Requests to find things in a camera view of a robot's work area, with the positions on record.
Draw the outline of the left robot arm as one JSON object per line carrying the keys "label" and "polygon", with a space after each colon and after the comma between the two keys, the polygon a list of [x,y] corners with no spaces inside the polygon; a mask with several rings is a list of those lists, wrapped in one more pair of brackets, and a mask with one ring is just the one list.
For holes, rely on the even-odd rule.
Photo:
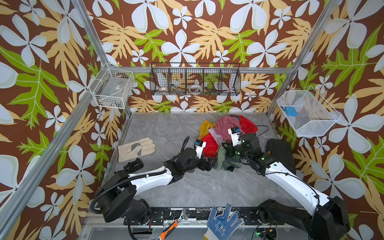
{"label": "left robot arm", "polygon": [[190,137],[186,137],[179,153],[156,170],[133,174],[128,170],[116,172],[96,193],[90,204],[90,211],[101,214],[105,222],[112,222],[128,214],[129,208],[135,211],[148,208],[144,200],[134,197],[147,190],[167,186],[181,180],[185,173],[195,169],[209,172],[217,162],[216,158],[206,157],[203,150],[206,143],[201,140],[194,142],[193,148],[186,148]]}

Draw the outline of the olive green cloth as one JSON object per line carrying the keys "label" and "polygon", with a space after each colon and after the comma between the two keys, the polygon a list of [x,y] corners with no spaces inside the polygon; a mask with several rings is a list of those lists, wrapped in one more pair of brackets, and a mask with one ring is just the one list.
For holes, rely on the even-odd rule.
{"label": "olive green cloth", "polygon": [[239,158],[228,157],[227,151],[225,147],[220,146],[217,152],[216,163],[214,164],[214,169],[217,171],[230,171],[233,172],[235,169],[239,169],[241,167],[241,161]]}

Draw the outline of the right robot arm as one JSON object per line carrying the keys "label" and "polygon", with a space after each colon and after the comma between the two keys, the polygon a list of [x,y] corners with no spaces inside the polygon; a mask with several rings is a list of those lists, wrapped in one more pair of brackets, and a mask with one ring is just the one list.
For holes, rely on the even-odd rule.
{"label": "right robot arm", "polygon": [[308,233],[311,240],[339,240],[350,230],[348,208],[340,197],[329,197],[294,174],[294,160],[288,142],[270,139],[263,152],[255,133],[229,130],[227,157],[246,161],[259,175],[268,178],[302,206],[288,207],[269,199],[258,206],[261,223],[284,223]]}

